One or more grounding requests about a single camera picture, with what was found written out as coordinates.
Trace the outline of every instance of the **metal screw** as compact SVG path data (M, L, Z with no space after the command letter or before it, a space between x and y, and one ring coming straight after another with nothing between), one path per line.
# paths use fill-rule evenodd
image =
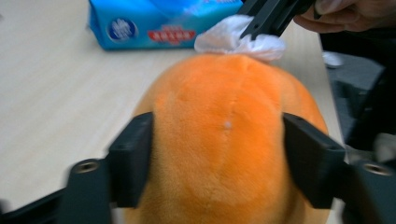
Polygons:
M99 167L99 163L95 161L88 161L82 164L79 164L75 168L75 172L77 174L83 174L83 173L88 173L90 171L94 171Z
M387 168L379 165L366 163L363 167L366 169L366 171L376 175L392 175L392 173Z

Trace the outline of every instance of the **seam on plush toy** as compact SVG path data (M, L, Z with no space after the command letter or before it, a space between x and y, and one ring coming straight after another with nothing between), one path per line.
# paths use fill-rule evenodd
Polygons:
M244 83L247 80L247 76L244 76L244 78L241 79L238 88L236 89L236 91L234 92L234 96L233 96L233 100L230 102L230 113L228 115L228 119L226 121L226 123L228 124L228 122L231 123L231 127L227 128L225 127L225 125L223 125L224 132L223 132L223 136L224 136L224 147L222 148L223 151L226 151L228 148L228 145L230 144L230 132L232 130L232 120L233 120L233 116L235 114L235 110L234 110L234 106L236 104L236 102L238 101L238 98L240 96L240 91L241 91L241 87L244 85ZM221 159L221 165L219 166L219 173L216 175L217 180L220 183L220 180L222 179L222 173L224 171L223 167L224 167L224 162L226 161L226 157L227 157L227 153L223 153L223 157ZM215 192L218 190L218 188L216 186L214 186L211 190L210 190L210 196L209 196L209 200L207 201L206 205L205 205L205 210L204 213L202 215L201 221L200 223L204 223L205 221L205 215L207 214L207 211L209 210L211 203L212 203L212 197L215 194Z

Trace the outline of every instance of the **orange fuzzy fabric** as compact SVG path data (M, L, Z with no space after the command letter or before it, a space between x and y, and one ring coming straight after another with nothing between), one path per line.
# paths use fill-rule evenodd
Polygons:
M127 223L325 223L294 186L282 113L326 132L292 75L243 55L201 54L165 71L135 115L153 111L148 183Z

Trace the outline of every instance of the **finger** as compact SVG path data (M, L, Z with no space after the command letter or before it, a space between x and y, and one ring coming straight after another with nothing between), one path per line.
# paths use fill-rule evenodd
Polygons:
M349 7L359 0L317 0L315 2L315 9L320 15L326 15L332 12L340 11Z
M328 24L317 21L309 21L302 16L296 16L293 18L293 20L295 23L304 27L305 29L320 34L338 33L345 30L345 26L342 24Z
M331 14L324 15L320 17L320 19L316 20L313 16L313 9L308 9L307 13L302 15L305 19L309 21L317 21L317 22L324 22L329 24L349 24L357 21L360 17L359 13L345 8L341 11L334 12Z

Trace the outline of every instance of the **human hand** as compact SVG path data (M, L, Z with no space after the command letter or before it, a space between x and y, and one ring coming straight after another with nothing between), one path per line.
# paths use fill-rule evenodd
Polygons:
M320 19L314 19L314 7ZM396 26L396 0L317 0L294 21L317 33L362 32Z

